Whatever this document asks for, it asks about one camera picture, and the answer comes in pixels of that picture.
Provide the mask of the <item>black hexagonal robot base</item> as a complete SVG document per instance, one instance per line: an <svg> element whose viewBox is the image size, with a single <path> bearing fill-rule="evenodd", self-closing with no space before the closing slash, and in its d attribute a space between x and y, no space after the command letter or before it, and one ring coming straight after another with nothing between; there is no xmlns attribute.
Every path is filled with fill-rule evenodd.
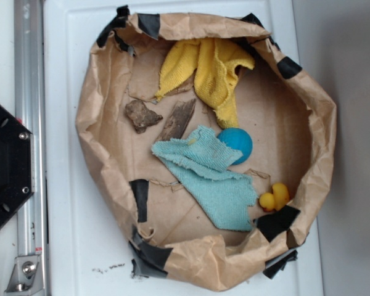
<svg viewBox="0 0 370 296"><path fill-rule="evenodd" d="M33 194L32 133L0 105L0 230Z"/></svg>

